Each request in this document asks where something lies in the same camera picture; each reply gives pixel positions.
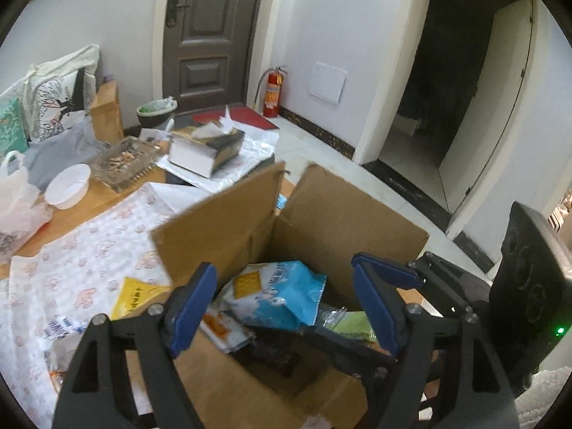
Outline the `white wall panel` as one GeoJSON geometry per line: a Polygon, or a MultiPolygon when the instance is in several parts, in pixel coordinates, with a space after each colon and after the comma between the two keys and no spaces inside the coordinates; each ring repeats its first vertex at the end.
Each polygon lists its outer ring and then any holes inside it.
{"type": "Polygon", "coordinates": [[[339,105],[346,78],[346,71],[316,62],[311,70],[308,93],[331,105],[339,105]]]}

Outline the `green rimmed trash bin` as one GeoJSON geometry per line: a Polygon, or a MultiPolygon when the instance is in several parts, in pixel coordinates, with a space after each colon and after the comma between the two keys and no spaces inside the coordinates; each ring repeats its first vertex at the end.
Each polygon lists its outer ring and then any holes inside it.
{"type": "Polygon", "coordinates": [[[139,123],[143,128],[155,128],[170,119],[177,110],[178,103],[173,97],[153,100],[136,109],[139,123]]]}

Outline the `white black-tree cushion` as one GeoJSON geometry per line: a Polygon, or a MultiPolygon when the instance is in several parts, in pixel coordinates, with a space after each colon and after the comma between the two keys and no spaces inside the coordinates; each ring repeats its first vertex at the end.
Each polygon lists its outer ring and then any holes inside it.
{"type": "Polygon", "coordinates": [[[32,142],[42,142],[81,122],[86,116],[84,68],[42,83],[37,89],[35,106],[32,142]]]}

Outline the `red fire extinguisher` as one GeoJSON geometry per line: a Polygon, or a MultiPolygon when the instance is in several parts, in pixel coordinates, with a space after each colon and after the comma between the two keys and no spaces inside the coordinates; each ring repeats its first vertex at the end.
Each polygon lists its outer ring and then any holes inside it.
{"type": "Polygon", "coordinates": [[[287,65],[266,69],[257,83],[252,109],[261,112],[264,117],[275,118],[279,112],[281,92],[287,75],[287,65]]]}

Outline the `blue brown chocolate bar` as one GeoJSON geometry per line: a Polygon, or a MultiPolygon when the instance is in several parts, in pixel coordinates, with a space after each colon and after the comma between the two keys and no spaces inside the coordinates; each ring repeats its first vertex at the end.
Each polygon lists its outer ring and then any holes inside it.
{"type": "Polygon", "coordinates": [[[260,338],[250,340],[234,352],[234,357],[243,366],[258,363],[285,378],[293,376],[301,360],[301,356],[288,347],[281,347],[274,342],[266,342],[260,338]]]}

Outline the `glass ashtray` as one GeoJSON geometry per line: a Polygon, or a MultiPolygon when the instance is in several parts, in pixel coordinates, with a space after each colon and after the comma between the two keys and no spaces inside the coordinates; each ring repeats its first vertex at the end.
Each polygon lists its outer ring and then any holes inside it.
{"type": "Polygon", "coordinates": [[[164,154],[160,145],[140,138],[126,137],[88,162],[92,176],[122,193],[133,182],[155,167],[164,154]]]}

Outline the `yellow snack packet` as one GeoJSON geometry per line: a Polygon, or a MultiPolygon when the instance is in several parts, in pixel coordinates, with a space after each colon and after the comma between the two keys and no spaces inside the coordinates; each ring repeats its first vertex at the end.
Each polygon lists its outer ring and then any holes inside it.
{"type": "Polygon", "coordinates": [[[110,318],[114,321],[123,319],[153,298],[168,294],[170,291],[171,287],[169,285],[157,285],[132,277],[126,277],[116,303],[113,306],[110,318]]]}

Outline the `white blue packet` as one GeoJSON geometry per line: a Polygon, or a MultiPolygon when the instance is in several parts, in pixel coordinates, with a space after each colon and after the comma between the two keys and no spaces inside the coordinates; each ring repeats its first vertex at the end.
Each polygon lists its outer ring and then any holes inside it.
{"type": "Polygon", "coordinates": [[[69,335],[82,335],[86,328],[86,321],[76,321],[66,316],[56,315],[48,321],[41,337],[44,340],[54,341],[69,335]]]}

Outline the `pink patterned tablecloth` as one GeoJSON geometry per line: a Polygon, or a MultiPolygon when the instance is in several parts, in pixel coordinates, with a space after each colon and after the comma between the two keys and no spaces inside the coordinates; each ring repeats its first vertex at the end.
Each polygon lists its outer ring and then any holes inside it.
{"type": "Polygon", "coordinates": [[[207,196],[195,187],[146,183],[34,257],[13,258],[1,282],[1,374],[38,427],[50,427],[57,399],[40,348],[46,326],[59,317],[86,324],[109,314],[127,277],[170,285],[150,232],[207,196]]]}

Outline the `dark brown door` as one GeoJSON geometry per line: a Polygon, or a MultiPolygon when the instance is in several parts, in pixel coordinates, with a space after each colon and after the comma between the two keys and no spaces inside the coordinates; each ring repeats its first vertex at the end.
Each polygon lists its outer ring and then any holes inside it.
{"type": "Polygon", "coordinates": [[[180,112],[246,98],[260,0],[168,0],[163,94],[180,112]]]}

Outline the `white printed plastic bag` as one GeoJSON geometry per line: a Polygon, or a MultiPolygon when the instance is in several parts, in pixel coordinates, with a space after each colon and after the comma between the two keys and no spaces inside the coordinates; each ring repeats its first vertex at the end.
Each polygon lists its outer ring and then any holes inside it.
{"type": "Polygon", "coordinates": [[[6,265],[35,233],[52,219],[52,209],[39,202],[39,189],[28,182],[23,154],[13,150],[1,164],[1,249],[6,265]]]}

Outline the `blue biscuit packet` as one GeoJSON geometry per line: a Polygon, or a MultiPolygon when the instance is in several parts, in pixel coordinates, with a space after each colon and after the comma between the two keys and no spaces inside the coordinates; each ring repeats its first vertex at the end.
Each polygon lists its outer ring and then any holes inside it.
{"type": "Polygon", "coordinates": [[[315,324],[327,276],[301,261],[248,265],[225,285],[215,300],[242,324],[297,331],[315,324]]]}

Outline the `orange sausage snack packet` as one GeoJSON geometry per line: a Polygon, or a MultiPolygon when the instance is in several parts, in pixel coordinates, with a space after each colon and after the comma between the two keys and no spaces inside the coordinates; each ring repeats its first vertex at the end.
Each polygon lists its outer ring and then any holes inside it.
{"type": "Polygon", "coordinates": [[[59,393],[61,391],[66,374],[67,374],[66,369],[63,370],[49,369],[49,379],[56,393],[59,393]]]}

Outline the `green candy stick pack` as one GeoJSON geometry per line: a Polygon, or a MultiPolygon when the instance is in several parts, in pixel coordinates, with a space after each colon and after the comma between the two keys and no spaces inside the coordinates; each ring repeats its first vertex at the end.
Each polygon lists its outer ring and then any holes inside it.
{"type": "Polygon", "coordinates": [[[363,311],[348,311],[323,304],[319,308],[316,324],[345,338],[375,343],[376,335],[363,311]]]}

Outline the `tissue box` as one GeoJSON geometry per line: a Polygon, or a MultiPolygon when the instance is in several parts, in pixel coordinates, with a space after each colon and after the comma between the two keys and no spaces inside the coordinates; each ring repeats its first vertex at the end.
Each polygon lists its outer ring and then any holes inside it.
{"type": "Polygon", "coordinates": [[[229,107],[216,120],[197,126],[186,126],[171,133],[170,163],[212,178],[241,151],[244,131],[235,127],[229,107]]]}

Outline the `red door mat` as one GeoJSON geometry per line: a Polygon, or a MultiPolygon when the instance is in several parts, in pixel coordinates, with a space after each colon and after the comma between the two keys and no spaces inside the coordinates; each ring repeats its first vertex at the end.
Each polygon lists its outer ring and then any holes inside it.
{"type": "MultiPolygon", "coordinates": [[[[211,120],[217,120],[223,116],[225,109],[208,109],[204,112],[195,112],[191,114],[193,121],[197,123],[207,123],[211,120]]],[[[242,124],[256,127],[261,130],[275,130],[275,126],[271,121],[267,120],[263,115],[255,112],[253,109],[245,105],[233,105],[229,109],[231,119],[242,124]]]]}

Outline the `grey sofa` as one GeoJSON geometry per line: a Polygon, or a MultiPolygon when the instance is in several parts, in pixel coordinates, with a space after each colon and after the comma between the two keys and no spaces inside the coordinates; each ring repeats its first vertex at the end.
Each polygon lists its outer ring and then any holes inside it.
{"type": "Polygon", "coordinates": [[[99,59],[99,45],[86,45],[30,66],[1,94],[3,102],[19,103],[28,143],[23,165],[28,182],[40,191],[63,169],[85,164],[109,148],[96,138],[90,115],[99,59]]]}

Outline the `white plastic bowl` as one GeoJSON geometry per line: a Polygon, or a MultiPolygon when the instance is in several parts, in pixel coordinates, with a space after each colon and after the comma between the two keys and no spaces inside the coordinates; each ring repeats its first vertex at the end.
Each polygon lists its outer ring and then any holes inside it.
{"type": "Polygon", "coordinates": [[[77,164],[65,168],[45,189],[45,202],[59,210],[70,209],[85,197],[90,177],[89,165],[77,164]]]}

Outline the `silver orange snack pouch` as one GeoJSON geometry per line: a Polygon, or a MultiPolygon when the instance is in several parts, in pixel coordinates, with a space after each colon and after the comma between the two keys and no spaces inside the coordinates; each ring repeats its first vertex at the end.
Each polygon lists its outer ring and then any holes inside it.
{"type": "Polygon", "coordinates": [[[232,315],[211,305],[203,314],[200,330],[224,354],[231,354],[242,349],[255,337],[253,331],[237,321],[232,315]]]}

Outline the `teal tree cushion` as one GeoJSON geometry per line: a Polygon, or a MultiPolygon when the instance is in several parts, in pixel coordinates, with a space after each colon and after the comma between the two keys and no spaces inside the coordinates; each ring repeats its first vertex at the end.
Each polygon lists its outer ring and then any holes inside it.
{"type": "Polygon", "coordinates": [[[4,159],[11,151],[24,153],[28,139],[24,128],[22,110],[18,98],[1,105],[0,110],[0,156],[4,159]]]}

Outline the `brown cardboard box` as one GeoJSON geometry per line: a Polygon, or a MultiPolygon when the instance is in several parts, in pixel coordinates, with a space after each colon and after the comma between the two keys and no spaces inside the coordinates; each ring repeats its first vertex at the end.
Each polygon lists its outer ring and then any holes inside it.
{"type": "Polygon", "coordinates": [[[355,373],[341,373],[327,354],[298,335],[321,307],[360,309],[351,261],[365,252],[412,261],[428,241],[422,228],[318,166],[306,168],[282,209],[276,165],[199,202],[156,228],[151,239],[176,286],[202,262],[217,272],[207,319],[252,326],[260,344],[282,359],[244,347],[220,351],[198,332],[176,366],[207,428],[303,428],[315,420],[352,428],[366,412],[355,373]],[[287,364],[283,358],[293,358],[287,364]]]}

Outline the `small cardboard box by sofa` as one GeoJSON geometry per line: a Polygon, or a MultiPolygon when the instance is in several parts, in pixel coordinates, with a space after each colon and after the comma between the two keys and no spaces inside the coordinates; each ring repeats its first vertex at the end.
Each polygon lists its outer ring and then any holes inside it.
{"type": "Polygon", "coordinates": [[[116,144],[124,138],[115,80],[101,85],[90,106],[90,115],[95,137],[101,142],[116,144]]]}

